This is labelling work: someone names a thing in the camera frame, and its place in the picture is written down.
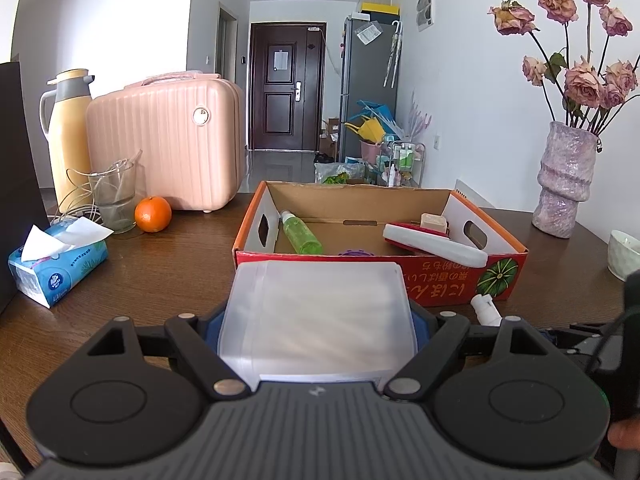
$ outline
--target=bouquet of dried flowers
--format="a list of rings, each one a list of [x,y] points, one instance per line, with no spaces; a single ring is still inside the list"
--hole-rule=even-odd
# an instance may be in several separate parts
[[[638,87],[638,64],[630,61],[617,61],[605,66],[609,41],[615,36],[627,36],[633,30],[631,22],[617,7],[609,7],[610,0],[583,0],[587,4],[587,53],[580,56],[580,62],[570,63],[569,24],[578,20],[577,6],[574,0],[538,0],[538,5],[546,10],[548,19],[561,23],[564,27],[566,45],[551,56],[546,54],[542,44],[534,34],[540,30],[533,20],[535,16],[516,0],[503,1],[500,7],[491,7],[489,14],[494,16],[495,28],[504,36],[510,34],[529,34],[536,42],[544,61],[525,56],[522,71],[533,86],[540,86],[545,94],[546,103],[555,121],[551,101],[545,87],[545,80],[558,88],[562,96],[564,123],[574,128],[584,128],[598,136],[616,118],[620,110],[640,94],[630,95]],[[591,14],[593,7],[600,9],[602,28],[607,33],[598,68],[591,63]],[[558,81],[558,75],[564,69],[564,90]]]

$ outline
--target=dark brown door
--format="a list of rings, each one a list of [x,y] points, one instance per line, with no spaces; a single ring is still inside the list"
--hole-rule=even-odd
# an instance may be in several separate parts
[[[320,130],[325,24],[252,28],[252,147],[315,150]]]

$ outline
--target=red box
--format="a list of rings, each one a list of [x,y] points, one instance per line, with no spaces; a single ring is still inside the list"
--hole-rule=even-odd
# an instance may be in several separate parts
[[[322,243],[325,255],[295,254],[282,231],[280,212],[301,218]],[[443,214],[450,238],[478,246],[489,261],[484,269],[454,264],[432,254],[413,254],[385,241],[391,222],[420,222],[422,213]],[[340,256],[364,250],[375,256]],[[326,186],[262,182],[247,210],[233,248],[236,266],[263,260],[395,262],[406,290],[422,306],[469,303],[476,294],[506,300],[527,258],[527,248],[487,213],[448,189]]]

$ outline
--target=tissue pack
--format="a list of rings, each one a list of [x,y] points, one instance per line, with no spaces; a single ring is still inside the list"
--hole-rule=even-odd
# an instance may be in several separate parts
[[[55,237],[65,231],[75,219],[52,225],[46,230]],[[89,272],[107,259],[104,240],[72,249],[40,260],[23,262],[21,247],[9,256],[9,268],[18,290],[39,304],[51,308],[75,287]]]

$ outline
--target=suitcase handle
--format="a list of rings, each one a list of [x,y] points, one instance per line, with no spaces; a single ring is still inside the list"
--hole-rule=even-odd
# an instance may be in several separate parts
[[[126,85],[125,88],[149,86],[149,85],[167,82],[167,81],[187,81],[189,79],[196,80],[196,79],[220,79],[220,78],[222,78],[220,74],[203,74],[202,72],[199,72],[199,71],[169,72],[167,74],[148,77],[144,81],[139,81],[131,85]]]

